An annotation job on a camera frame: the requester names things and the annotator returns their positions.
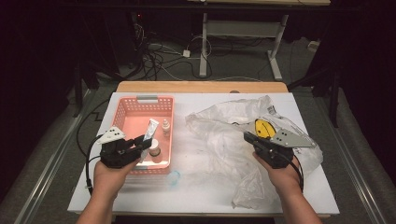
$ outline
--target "power cord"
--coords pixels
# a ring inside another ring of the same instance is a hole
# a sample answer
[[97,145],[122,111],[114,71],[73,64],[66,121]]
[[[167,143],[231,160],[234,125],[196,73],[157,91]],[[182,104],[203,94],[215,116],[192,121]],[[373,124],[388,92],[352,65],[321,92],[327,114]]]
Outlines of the power cord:
[[299,166],[300,166],[300,170],[299,168],[291,161],[289,160],[286,156],[284,156],[282,153],[278,153],[276,150],[273,152],[274,154],[276,154],[277,156],[281,157],[282,159],[284,159],[285,161],[287,161],[291,167],[293,167],[293,169],[296,171],[299,179],[300,179],[300,189],[301,192],[304,192],[304,173],[303,173],[303,167],[300,164],[300,161],[298,160],[298,158],[294,155],[293,157],[297,160]]
[[87,189],[91,195],[93,192],[93,186],[92,186],[92,182],[90,179],[90,162],[92,161],[92,160],[90,160],[90,156],[91,156],[93,144],[101,137],[102,137],[102,134],[97,135],[95,138],[93,138],[93,140],[90,143],[90,146],[88,147],[87,156],[85,157],[85,177],[86,177],[86,181],[87,181]]
[[81,130],[81,127],[82,127],[82,125],[85,123],[85,121],[88,119],[88,117],[93,113],[93,111],[95,111],[97,108],[99,108],[99,106],[103,105],[104,103],[108,102],[109,100],[110,100],[110,99],[108,98],[108,99],[104,100],[102,103],[100,103],[99,105],[97,105],[97,106],[91,111],[91,113],[89,113],[87,116],[85,116],[85,118],[82,120],[82,122],[78,125],[77,132],[76,132],[76,142],[77,142],[77,146],[78,146],[79,151],[81,152],[81,154],[82,154],[84,157],[87,157],[87,154],[84,152],[84,150],[82,150],[81,144],[80,144],[80,142],[79,142],[79,137],[78,137],[78,136],[79,136],[79,132],[80,132],[80,130]]

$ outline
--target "white table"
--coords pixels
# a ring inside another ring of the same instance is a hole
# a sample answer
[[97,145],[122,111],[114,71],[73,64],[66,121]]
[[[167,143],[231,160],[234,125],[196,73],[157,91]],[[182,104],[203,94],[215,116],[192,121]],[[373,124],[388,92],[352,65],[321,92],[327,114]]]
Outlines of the white table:
[[[211,105],[238,99],[257,99],[264,93],[160,93],[115,92],[109,103],[98,134],[109,129],[113,113],[121,96],[173,95],[175,97],[174,130],[171,171],[179,172],[175,185],[166,181],[166,175],[130,176],[114,203],[116,215],[147,216],[216,216],[216,217],[274,217],[281,216],[279,203],[268,204],[260,210],[231,206],[234,188],[226,180],[212,178],[205,173],[207,156],[202,151],[205,142],[185,127],[185,117]],[[291,93],[268,93],[276,110],[306,131],[297,104]],[[92,157],[100,152],[100,146],[92,149]],[[90,164],[90,171],[95,162]],[[68,211],[80,213],[90,194],[85,188],[85,171],[82,170]],[[320,216],[339,214],[332,191],[321,166],[304,182],[304,195]]]

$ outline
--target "pink basket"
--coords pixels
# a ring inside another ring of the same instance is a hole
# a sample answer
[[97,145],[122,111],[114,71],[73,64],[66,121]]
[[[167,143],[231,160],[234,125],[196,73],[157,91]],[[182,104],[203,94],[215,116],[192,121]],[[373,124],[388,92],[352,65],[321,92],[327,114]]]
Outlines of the pink basket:
[[[154,138],[158,140],[161,153],[157,157],[149,154],[132,170],[133,175],[162,175],[169,173],[173,131],[173,96],[127,96],[119,99],[112,126],[117,126],[126,135],[125,139],[136,138],[146,133],[149,120],[160,122]],[[171,125],[169,136],[163,134],[163,120]]]

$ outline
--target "crumpled plastic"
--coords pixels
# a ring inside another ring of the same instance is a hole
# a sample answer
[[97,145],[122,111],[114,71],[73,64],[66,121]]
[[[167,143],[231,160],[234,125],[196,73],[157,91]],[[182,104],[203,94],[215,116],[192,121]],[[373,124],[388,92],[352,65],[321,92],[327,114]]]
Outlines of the crumpled plastic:
[[[233,208],[261,209],[278,200],[268,173],[252,156],[253,146],[244,140],[244,131],[255,133],[256,119],[267,120],[276,131],[284,128],[314,142],[291,120],[276,113],[268,95],[212,105],[185,119],[188,130],[206,141],[209,172],[226,176],[235,183],[231,199]],[[314,148],[296,147],[293,150],[303,167],[304,178],[323,161],[318,144]]]

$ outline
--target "small bottle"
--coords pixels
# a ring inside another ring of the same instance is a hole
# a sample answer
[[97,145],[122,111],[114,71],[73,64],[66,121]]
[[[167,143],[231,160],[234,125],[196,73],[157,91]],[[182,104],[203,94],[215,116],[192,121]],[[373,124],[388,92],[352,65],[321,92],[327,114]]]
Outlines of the small bottle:
[[165,137],[169,137],[171,132],[171,124],[168,122],[167,119],[163,120],[163,135]]
[[148,153],[151,157],[156,157],[160,155],[161,149],[158,143],[158,140],[153,138],[151,141],[151,147],[148,148]]

